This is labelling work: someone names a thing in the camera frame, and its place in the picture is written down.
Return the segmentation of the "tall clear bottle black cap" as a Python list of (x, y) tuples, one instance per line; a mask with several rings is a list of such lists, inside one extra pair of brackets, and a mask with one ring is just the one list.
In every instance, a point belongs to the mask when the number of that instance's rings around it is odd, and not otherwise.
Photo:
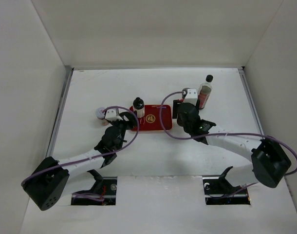
[(198, 89), (198, 109), (201, 110), (205, 107), (206, 102), (211, 94), (212, 86), (211, 82), (213, 80), (212, 75), (207, 75), (205, 82), (200, 85)]

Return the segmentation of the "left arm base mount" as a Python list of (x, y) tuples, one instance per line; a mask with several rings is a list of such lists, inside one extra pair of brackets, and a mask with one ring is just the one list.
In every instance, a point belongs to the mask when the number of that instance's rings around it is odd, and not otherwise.
[(72, 195), (72, 206), (114, 206), (116, 205), (117, 177), (103, 177), (96, 170), (87, 171), (93, 179), (89, 189), (80, 190)]

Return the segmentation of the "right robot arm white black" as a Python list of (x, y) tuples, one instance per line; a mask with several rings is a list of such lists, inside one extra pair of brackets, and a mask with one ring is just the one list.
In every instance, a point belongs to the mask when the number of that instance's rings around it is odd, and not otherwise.
[(195, 141), (223, 148), (250, 162), (245, 166), (229, 166), (224, 170), (218, 182), (224, 193), (250, 183), (275, 188), (291, 166), (290, 159), (276, 141), (264, 136), (233, 136), (214, 122), (202, 119), (198, 109), (191, 103), (175, 101), (174, 117)]

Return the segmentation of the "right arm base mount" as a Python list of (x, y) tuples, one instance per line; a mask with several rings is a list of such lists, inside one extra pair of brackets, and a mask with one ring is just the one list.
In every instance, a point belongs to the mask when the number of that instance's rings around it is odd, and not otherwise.
[(226, 180), (232, 168), (226, 168), (220, 175), (202, 177), (206, 205), (251, 205), (247, 188), (254, 184), (232, 186)]

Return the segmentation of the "white bottle black cap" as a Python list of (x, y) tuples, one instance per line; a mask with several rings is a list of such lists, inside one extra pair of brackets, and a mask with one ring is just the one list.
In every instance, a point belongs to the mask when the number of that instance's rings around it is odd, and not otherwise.
[(133, 110), (137, 113), (137, 117), (138, 118), (143, 118), (145, 115), (145, 104), (144, 101), (140, 98), (137, 97), (134, 101), (133, 101)]

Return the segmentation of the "red lid sauce jar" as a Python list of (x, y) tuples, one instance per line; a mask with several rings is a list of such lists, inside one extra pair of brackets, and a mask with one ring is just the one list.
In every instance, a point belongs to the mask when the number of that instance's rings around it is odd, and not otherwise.
[(181, 127), (184, 127), (185, 125), (185, 118), (182, 118), (180, 116), (177, 117), (177, 124)]

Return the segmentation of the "jar with white pink lid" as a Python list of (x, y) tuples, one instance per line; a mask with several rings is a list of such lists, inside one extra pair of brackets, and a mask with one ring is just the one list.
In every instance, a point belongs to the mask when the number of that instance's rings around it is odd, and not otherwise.
[(105, 108), (104, 107), (100, 107), (98, 109), (96, 109), (95, 111), (95, 115), (99, 121), (99, 123), (102, 125), (102, 126), (106, 126), (108, 125), (108, 122), (107, 120), (105, 119), (105, 112), (104, 112)]

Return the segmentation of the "red lacquer tray gold emblem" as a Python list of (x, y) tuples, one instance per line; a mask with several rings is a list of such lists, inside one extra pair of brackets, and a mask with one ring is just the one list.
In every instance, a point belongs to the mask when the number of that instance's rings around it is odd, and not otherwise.
[[(144, 117), (139, 119), (139, 132), (163, 131), (160, 124), (160, 105), (145, 105)], [(172, 110), (169, 105), (162, 107), (162, 122), (166, 131), (172, 129)]]

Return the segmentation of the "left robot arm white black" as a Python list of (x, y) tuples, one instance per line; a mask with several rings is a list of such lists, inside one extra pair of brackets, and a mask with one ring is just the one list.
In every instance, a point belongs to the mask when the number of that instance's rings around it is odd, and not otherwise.
[(105, 130), (100, 142), (90, 151), (61, 161), (53, 157), (45, 158), (21, 186), (40, 210), (51, 208), (66, 194), (71, 179), (94, 169), (101, 169), (117, 157), (117, 152), (127, 148), (123, 145), (125, 133), (139, 127), (136, 112), (126, 110), (119, 113), (105, 109), (105, 119), (111, 124)]

